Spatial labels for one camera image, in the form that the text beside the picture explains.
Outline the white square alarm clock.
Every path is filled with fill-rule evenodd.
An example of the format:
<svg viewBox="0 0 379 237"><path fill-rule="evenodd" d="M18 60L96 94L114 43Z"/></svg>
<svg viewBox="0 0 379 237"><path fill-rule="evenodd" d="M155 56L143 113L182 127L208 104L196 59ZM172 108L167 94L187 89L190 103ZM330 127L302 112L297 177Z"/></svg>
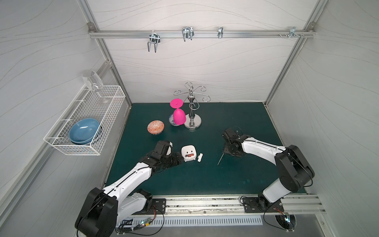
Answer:
<svg viewBox="0 0 379 237"><path fill-rule="evenodd" d="M194 161L197 157L197 152L194 145L187 145L181 148L181 155L184 158L184 162Z"/></svg>

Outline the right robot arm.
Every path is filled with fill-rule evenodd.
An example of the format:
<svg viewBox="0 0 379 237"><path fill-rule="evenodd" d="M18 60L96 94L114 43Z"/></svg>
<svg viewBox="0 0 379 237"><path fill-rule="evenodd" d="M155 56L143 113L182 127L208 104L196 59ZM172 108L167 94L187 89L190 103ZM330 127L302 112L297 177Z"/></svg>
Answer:
<svg viewBox="0 0 379 237"><path fill-rule="evenodd" d="M249 135L239 135L234 129L227 128L222 137L225 140L223 153L241 158L245 154L255 155L274 164L278 179L259 194L259 201L267 206L282 197L296 193L307 183L312 183L315 172L300 148L272 145Z"/></svg>

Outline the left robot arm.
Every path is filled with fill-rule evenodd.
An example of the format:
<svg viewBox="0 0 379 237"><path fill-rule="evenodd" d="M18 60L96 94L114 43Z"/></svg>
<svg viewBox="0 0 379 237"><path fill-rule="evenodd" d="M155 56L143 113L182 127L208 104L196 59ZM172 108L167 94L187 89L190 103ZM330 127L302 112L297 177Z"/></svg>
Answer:
<svg viewBox="0 0 379 237"><path fill-rule="evenodd" d="M152 194L139 190L138 186L153 174L184 162L181 153L172 152L172 146L169 141L159 141L154 150L142 157L122 178L102 189L92 189L75 222L76 233L87 237L109 237L113 232L135 234L149 226L153 218L137 225L131 218L137 212L157 213Z"/></svg>

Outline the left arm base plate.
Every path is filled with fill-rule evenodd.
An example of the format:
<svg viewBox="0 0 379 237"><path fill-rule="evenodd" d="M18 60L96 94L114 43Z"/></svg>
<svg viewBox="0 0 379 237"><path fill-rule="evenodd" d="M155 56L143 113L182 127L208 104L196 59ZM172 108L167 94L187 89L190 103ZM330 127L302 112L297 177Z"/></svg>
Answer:
<svg viewBox="0 0 379 237"><path fill-rule="evenodd" d="M152 198L149 199L141 211L144 215L154 215L159 213L159 211L165 213L166 209L166 199L165 198Z"/></svg>

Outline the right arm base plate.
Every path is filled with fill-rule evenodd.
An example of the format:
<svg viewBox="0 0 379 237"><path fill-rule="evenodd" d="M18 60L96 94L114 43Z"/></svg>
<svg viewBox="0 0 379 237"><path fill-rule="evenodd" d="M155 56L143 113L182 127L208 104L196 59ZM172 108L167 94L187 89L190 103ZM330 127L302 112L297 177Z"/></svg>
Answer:
<svg viewBox="0 0 379 237"><path fill-rule="evenodd" d="M246 197L239 199L245 213L276 213L284 212L281 199L276 202L269 202L264 197Z"/></svg>

